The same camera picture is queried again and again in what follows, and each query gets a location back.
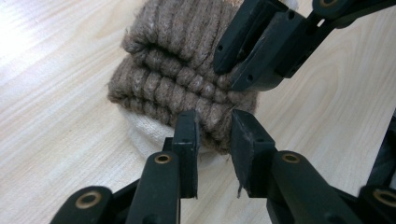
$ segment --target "light wood surface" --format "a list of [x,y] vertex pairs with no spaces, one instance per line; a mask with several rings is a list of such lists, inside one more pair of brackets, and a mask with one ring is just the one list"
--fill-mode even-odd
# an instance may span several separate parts
[[[48,223],[76,190],[114,192],[140,176],[144,160],[106,84],[142,4],[0,3],[0,223]],[[394,18],[390,8],[334,31],[260,98],[257,118],[277,148],[302,153],[355,195],[396,106]],[[198,200],[182,200],[182,223],[268,223],[265,200],[236,199],[237,189],[230,161],[203,170]]]

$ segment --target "ribbed knit fabric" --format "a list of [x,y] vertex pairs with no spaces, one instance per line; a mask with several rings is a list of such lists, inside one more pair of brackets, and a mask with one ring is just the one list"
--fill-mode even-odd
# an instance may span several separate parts
[[231,111],[253,113],[257,98],[256,92],[230,91],[231,74],[218,76],[212,68],[215,47],[239,5],[148,0],[122,41],[130,54],[110,80],[108,99],[171,127],[181,111],[195,109],[203,145],[227,153]]

